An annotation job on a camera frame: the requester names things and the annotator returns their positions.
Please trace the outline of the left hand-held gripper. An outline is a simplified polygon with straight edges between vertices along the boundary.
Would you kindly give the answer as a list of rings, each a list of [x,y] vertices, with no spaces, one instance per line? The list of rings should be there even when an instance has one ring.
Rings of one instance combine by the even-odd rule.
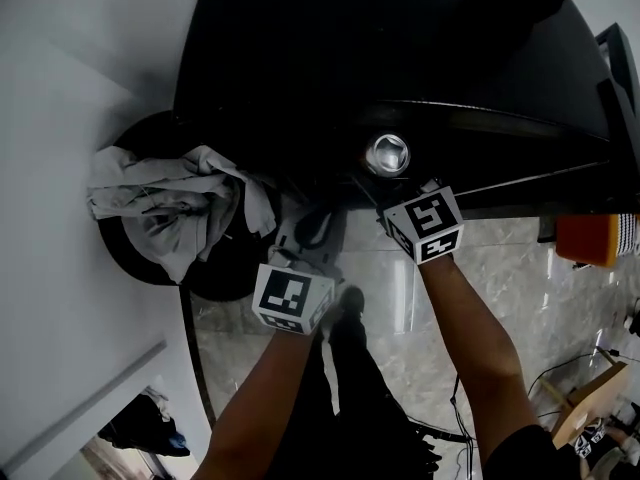
[[[337,260],[345,229],[346,211],[329,206],[299,209],[284,220],[253,292],[252,311],[265,326],[313,333],[343,281]]]

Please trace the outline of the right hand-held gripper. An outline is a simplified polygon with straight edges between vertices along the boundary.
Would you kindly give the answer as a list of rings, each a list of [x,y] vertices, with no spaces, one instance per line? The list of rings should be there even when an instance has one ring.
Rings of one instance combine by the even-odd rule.
[[[387,235],[416,265],[451,256],[460,247],[463,218],[451,188],[437,178],[417,191],[388,195],[376,211]]]

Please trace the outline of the black mini fridge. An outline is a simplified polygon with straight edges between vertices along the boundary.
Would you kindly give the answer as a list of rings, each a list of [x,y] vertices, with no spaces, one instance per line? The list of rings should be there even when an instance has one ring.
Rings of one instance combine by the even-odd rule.
[[[179,123],[302,201],[432,178],[468,219],[640,213],[640,113],[571,0],[537,23],[461,0],[198,0]],[[399,177],[364,164],[400,135]]]

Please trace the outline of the person's left forearm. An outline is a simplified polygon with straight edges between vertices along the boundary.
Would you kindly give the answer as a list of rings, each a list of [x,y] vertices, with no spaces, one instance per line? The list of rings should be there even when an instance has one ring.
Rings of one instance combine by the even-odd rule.
[[[284,436],[314,338],[274,333],[217,419],[192,480],[262,480]]]

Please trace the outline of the person's right forearm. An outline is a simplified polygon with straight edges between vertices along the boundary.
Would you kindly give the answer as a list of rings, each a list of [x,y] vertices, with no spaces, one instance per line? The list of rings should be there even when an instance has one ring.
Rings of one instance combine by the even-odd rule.
[[[538,420],[508,333],[446,255],[419,266],[447,352],[467,395],[481,463]]]

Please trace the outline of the person's black shoe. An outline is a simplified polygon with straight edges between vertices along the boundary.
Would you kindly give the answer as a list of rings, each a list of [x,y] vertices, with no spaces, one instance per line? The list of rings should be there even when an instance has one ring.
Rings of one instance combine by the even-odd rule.
[[[361,317],[364,305],[364,294],[362,290],[356,286],[347,287],[339,299],[339,306],[343,313],[357,318]]]

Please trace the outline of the grey cloth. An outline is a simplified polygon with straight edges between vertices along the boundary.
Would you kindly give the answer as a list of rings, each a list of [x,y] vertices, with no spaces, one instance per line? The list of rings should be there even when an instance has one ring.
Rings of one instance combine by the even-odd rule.
[[[87,203],[96,220],[122,218],[136,251],[176,283],[209,258],[236,213],[252,234],[276,228],[263,182],[205,145],[172,159],[106,147],[93,157]]]

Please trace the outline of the orange sofa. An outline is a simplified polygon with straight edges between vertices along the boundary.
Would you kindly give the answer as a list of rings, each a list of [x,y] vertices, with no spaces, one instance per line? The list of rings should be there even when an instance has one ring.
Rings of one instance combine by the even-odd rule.
[[[574,263],[612,267],[618,257],[620,217],[615,214],[542,216],[537,241]]]

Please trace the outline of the person's black trousers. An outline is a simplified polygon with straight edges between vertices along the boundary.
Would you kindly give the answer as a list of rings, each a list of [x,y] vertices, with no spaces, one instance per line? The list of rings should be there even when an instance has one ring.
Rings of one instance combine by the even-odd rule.
[[[343,315],[329,345],[339,405],[316,340],[268,480],[434,480],[440,457],[388,389],[360,318]]]

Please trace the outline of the dark wicker basket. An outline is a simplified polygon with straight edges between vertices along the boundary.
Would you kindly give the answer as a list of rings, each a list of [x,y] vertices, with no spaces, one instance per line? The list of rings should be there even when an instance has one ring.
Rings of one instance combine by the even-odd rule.
[[[177,122],[173,113],[165,110],[130,126],[115,140],[115,145],[142,159],[177,158],[200,144],[195,133],[194,126]],[[151,285],[175,284],[160,265],[134,248],[122,218],[100,220],[98,227],[107,250],[127,274]],[[235,301],[250,295],[259,264],[267,259],[268,248],[276,241],[276,235],[276,231],[264,237],[250,233],[245,218],[235,214],[226,235],[214,245],[209,258],[192,263],[181,285],[213,302]]]

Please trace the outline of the black white striped blanket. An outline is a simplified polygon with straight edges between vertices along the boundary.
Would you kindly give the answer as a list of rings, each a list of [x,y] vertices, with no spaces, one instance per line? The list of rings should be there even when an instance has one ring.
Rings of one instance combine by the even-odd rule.
[[[640,220],[636,214],[618,214],[616,225],[616,257],[640,254]]]

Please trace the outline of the wooden chair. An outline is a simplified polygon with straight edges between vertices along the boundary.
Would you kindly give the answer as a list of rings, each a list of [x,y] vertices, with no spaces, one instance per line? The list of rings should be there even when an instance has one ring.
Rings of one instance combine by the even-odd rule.
[[[574,441],[597,418],[608,417],[628,384],[631,369],[622,361],[612,365],[586,385],[568,395],[542,379],[542,386],[560,404],[551,435],[557,449]]]

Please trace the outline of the person's black shirt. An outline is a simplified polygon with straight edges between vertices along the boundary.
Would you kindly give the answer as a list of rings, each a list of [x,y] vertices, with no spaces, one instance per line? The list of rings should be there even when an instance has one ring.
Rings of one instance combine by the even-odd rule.
[[[482,466],[483,480],[582,480],[580,459],[569,445],[557,449],[540,426],[506,438]]]

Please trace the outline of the black bag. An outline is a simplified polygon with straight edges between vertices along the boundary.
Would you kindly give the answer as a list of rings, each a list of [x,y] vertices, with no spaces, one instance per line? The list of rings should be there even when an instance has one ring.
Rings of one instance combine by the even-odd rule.
[[[165,420],[156,402],[147,394],[138,394],[97,436],[118,449],[136,449],[170,457],[191,454],[174,419]]]

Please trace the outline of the spare gripper device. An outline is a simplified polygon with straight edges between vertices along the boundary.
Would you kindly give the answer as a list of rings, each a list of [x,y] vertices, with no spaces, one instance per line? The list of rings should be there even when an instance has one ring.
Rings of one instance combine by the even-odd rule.
[[[582,433],[574,442],[574,450],[581,458],[586,458],[592,452],[592,446],[598,444],[605,435],[604,420],[597,418],[585,426]]]

